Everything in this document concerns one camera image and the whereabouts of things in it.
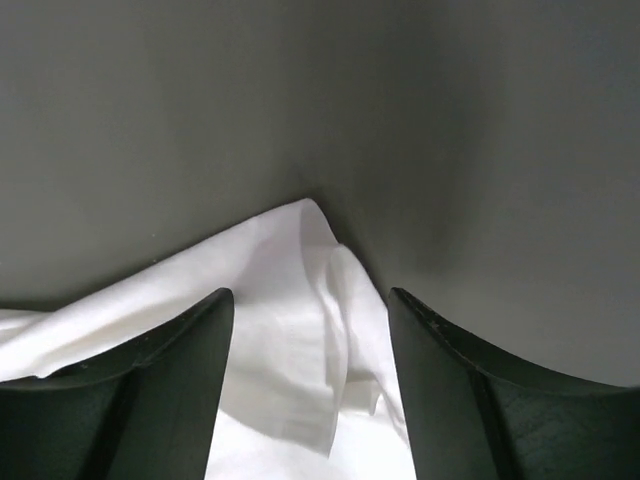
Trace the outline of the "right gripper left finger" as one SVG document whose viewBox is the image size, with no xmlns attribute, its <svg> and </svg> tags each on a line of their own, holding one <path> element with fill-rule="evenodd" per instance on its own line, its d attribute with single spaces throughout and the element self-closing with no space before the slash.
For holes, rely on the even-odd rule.
<svg viewBox="0 0 640 480">
<path fill-rule="evenodd" d="M 204 478 L 233 320 L 221 288 L 46 378 L 2 382 L 2 478 Z"/>
</svg>

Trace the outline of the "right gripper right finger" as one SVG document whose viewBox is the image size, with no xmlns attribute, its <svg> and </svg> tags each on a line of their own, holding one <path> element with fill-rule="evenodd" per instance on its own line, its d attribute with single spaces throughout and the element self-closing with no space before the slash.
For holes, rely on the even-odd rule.
<svg viewBox="0 0 640 480">
<path fill-rule="evenodd" d="M 390 335 L 420 479 L 635 479 L 639 391 L 559 373 L 389 294 Z"/>
</svg>

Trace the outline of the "white printed t-shirt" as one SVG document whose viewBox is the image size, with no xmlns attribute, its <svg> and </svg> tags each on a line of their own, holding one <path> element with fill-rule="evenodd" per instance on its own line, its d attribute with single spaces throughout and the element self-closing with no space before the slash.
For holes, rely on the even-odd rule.
<svg viewBox="0 0 640 480">
<path fill-rule="evenodd" d="M 1 314 L 1 376 L 46 377 L 221 288 L 234 328 L 210 479 L 411 479 L 387 309 L 309 199 L 51 313 Z"/>
</svg>

